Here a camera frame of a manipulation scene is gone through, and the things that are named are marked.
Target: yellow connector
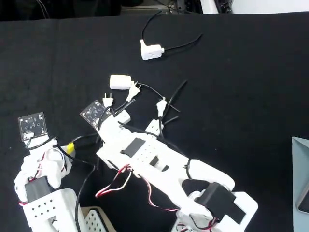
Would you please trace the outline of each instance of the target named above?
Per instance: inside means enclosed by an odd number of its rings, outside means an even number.
[[[74,143],[69,143],[67,145],[67,153],[71,154],[75,150]]]

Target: white plug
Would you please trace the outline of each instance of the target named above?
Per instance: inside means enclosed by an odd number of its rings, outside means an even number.
[[[105,108],[112,106],[112,102],[114,101],[114,98],[112,98],[112,93],[110,93],[110,97],[106,97],[106,93],[104,94],[104,98],[102,98],[103,105]]]
[[[156,104],[158,108],[158,117],[163,116],[166,104],[167,104],[167,101],[165,100],[165,97],[163,97],[163,99]]]
[[[140,87],[137,88],[136,87],[137,82],[134,83],[134,81],[131,82],[131,87],[129,90],[129,94],[126,98],[127,102],[130,102],[132,100],[132,98],[134,98],[139,92],[140,92]]]
[[[164,48],[159,44],[147,46],[144,40],[140,40],[140,53],[143,60],[155,59],[162,56]]]

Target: black cloth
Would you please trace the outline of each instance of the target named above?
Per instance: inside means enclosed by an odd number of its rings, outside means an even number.
[[[292,231],[291,136],[309,138],[308,13],[277,15],[176,15],[154,19],[147,44],[169,48],[198,44],[142,61],[140,33],[147,17],[121,16],[0,24],[1,231],[30,231],[14,192],[26,154],[17,118],[43,111],[60,144],[94,130],[79,113],[109,90],[111,74],[128,74],[170,97],[181,118],[165,136],[190,158],[229,174],[236,191],[259,204],[248,232]],[[125,91],[115,91],[120,105]],[[130,125],[146,128],[157,116],[158,97],[142,89],[128,108]],[[175,116],[171,110],[168,117]],[[95,159],[96,148],[77,152]],[[64,187],[78,190],[89,168],[74,163]],[[82,195],[81,205],[100,205],[118,231],[168,231],[175,214],[147,204],[145,183],[132,178],[124,190],[94,200],[115,174],[105,165]],[[125,179],[123,175],[118,182]],[[154,203],[170,201],[154,191]]]

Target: white power adapter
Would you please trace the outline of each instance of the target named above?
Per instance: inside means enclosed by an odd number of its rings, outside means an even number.
[[[118,90],[126,90],[131,87],[132,78],[126,75],[111,75],[110,88]]]
[[[164,48],[159,44],[147,46],[144,40],[140,40],[140,53],[143,60],[155,59],[162,56]]]

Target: wire bundle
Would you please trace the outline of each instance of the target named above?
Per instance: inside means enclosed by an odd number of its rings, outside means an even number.
[[[211,232],[211,229],[215,226],[215,224],[217,223],[217,219],[214,218],[213,220],[210,220],[209,223],[208,223],[208,226],[207,227],[199,227],[196,225],[195,221],[193,220],[193,218],[190,216],[191,220],[193,221],[194,225],[199,228],[200,230],[205,230],[205,231],[209,231]],[[176,226],[176,230],[179,231],[179,232],[185,232],[185,231],[191,231],[189,230],[186,225],[184,225],[183,223],[178,223],[177,226]]]
[[[45,157],[45,152],[44,152],[44,154],[42,155],[42,158],[41,158],[41,161],[40,161],[40,162],[43,161],[44,157]],[[39,173],[40,173],[40,167],[41,167],[41,164],[39,163],[39,166],[38,166],[38,169],[37,169],[36,174],[34,175],[34,177],[32,177],[32,178],[29,179],[29,182],[31,182],[31,181],[33,181],[33,180],[35,180],[35,179],[37,178],[37,176],[38,176]]]
[[[159,12],[155,13],[153,16],[151,16],[151,17],[147,20],[146,24],[145,24],[144,27],[143,27],[143,30],[141,31],[141,39],[142,39],[142,40],[144,40],[144,34],[145,34],[145,30],[146,30],[148,24],[149,24],[155,17],[157,17],[160,13],[162,13],[162,11],[159,11]],[[195,44],[196,42],[198,42],[199,39],[200,39],[202,36],[203,36],[203,34],[200,34],[196,39],[194,39],[194,40],[192,40],[192,41],[189,41],[189,42],[187,42],[187,43],[185,43],[185,44],[181,44],[181,45],[178,45],[178,46],[165,48],[164,50],[165,50],[165,52],[167,52],[167,51],[170,51],[170,50],[175,50],[175,49],[187,47],[187,46],[189,46],[189,45],[192,45],[192,44]]]
[[[157,3],[159,3],[160,5],[167,7],[170,13],[171,13],[172,11],[176,11],[178,14],[179,14],[179,13],[188,13],[188,14],[195,13],[195,12],[192,12],[192,11],[187,11],[187,10],[178,9],[177,5],[176,5],[176,6],[173,6],[171,0],[170,0],[167,4],[164,4],[164,3],[161,2],[160,0],[155,0],[155,1],[156,1]]]
[[[85,180],[83,181],[82,183],[82,186],[81,188],[79,189],[79,192],[78,192],[78,195],[77,195],[77,199],[76,199],[76,204],[75,204],[75,211],[74,211],[74,215],[75,215],[75,224],[76,224],[76,228],[77,228],[77,231],[78,232],[81,232],[81,228],[79,226],[79,223],[78,223],[78,205],[79,205],[79,199],[81,197],[81,194],[82,194],[82,191],[88,181],[88,179],[90,178],[90,176],[92,175],[92,173],[96,170],[96,166],[92,163],[89,163],[87,161],[84,161],[82,159],[79,159],[79,158],[76,158],[76,157],[73,157],[73,156],[70,156],[68,153],[66,153],[60,145],[56,145],[56,147],[58,147],[58,149],[65,155],[67,156],[68,158],[72,159],[72,160],[75,160],[77,162],[80,162],[80,163],[84,163],[84,164],[87,164],[89,166],[92,166],[92,170],[90,171],[90,173],[87,175],[87,177],[85,178]]]
[[[127,170],[129,170],[130,173],[129,173],[129,176],[126,178],[125,183],[124,183],[121,187],[119,187],[119,188],[109,189],[110,186],[112,185],[112,183],[115,181],[115,179],[117,179],[117,177],[119,176],[119,174],[120,174],[122,171],[127,171]],[[121,169],[119,169],[119,171],[118,171],[117,174],[115,175],[114,179],[112,180],[112,182],[111,182],[108,186],[104,187],[103,189],[101,189],[100,191],[98,191],[98,192],[96,193],[96,198],[99,198],[99,197],[101,197],[101,196],[103,196],[103,195],[105,195],[105,194],[108,194],[108,193],[110,193],[110,192],[113,192],[113,191],[122,190],[122,189],[126,186],[126,184],[128,183],[129,179],[131,178],[131,175],[132,175],[132,168],[129,166],[129,164],[127,164],[127,165],[125,165],[124,167],[122,167]]]
[[[171,96],[171,98],[170,98],[170,100],[169,100],[169,102],[168,102],[168,104],[167,104],[167,107],[166,107],[166,109],[165,109],[165,111],[164,111],[163,116],[159,118],[160,136],[161,136],[161,137],[164,137],[164,136],[163,136],[163,132],[162,132],[161,123],[162,123],[163,125],[167,125],[168,123],[170,123],[170,122],[172,122],[172,121],[174,121],[174,120],[176,120],[176,119],[179,118],[179,116],[175,116],[175,117],[173,117],[173,118],[171,118],[171,119],[168,119],[168,120],[166,120],[165,122],[163,122],[163,119],[164,119],[164,117],[166,116],[166,114],[168,113],[169,108],[172,108],[172,109],[174,109],[175,111],[177,111],[178,113],[180,113],[180,110],[178,110],[177,108],[175,108],[175,107],[172,105],[172,102],[175,100],[175,98],[176,98],[177,95],[179,94],[180,90],[184,87],[184,85],[185,85],[186,83],[187,83],[187,80],[184,80],[184,81],[178,86],[178,88],[176,89],[176,91],[175,91],[175,92],[173,93],[173,95]],[[163,96],[162,94],[160,94],[157,90],[155,90],[153,87],[151,87],[151,86],[149,86],[149,85],[147,85],[147,84],[141,83],[141,82],[138,82],[138,84],[139,84],[140,86],[143,86],[143,87],[146,87],[146,88],[150,89],[152,92],[156,93],[160,98],[164,99],[164,96]]]
[[[167,211],[170,211],[170,212],[175,212],[175,211],[179,210],[178,208],[161,208],[160,206],[157,206],[156,204],[154,204],[151,201],[151,193],[152,193],[151,184],[144,177],[142,177],[142,176],[140,176],[140,177],[146,182],[146,185],[147,185],[147,189],[148,189],[148,204],[149,205],[151,205],[153,207],[156,207],[156,208],[163,209],[163,210],[167,210]]]
[[[41,2],[41,0],[36,0],[36,1],[37,1],[38,5],[40,6],[41,10],[42,10],[42,14],[43,14],[44,18],[46,19],[46,15],[47,15],[48,18],[50,18],[49,13],[48,13],[45,5]]]

